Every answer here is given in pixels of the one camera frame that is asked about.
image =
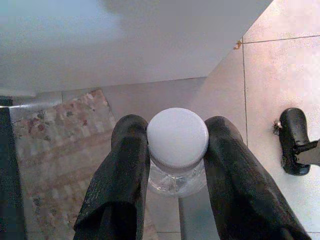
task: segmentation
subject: tile floor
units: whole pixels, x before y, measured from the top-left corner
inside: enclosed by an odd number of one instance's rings
[[[274,0],[208,78],[103,87],[116,120],[138,114],[149,121],[170,107],[188,108],[204,120],[229,118],[269,171],[313,240],[320,240],[320,167],[302,177],[284,173],[273,121],[288,107],[307,117],[310,140],[320,139],[320,2]],[[67,101],[88,89],[41,94],[25,113]],[[25,100],[16,103],[22,105]],[[18,108],[12,111],[20,118]],[[179,240],[178,199],[147,194],[160,240]]]

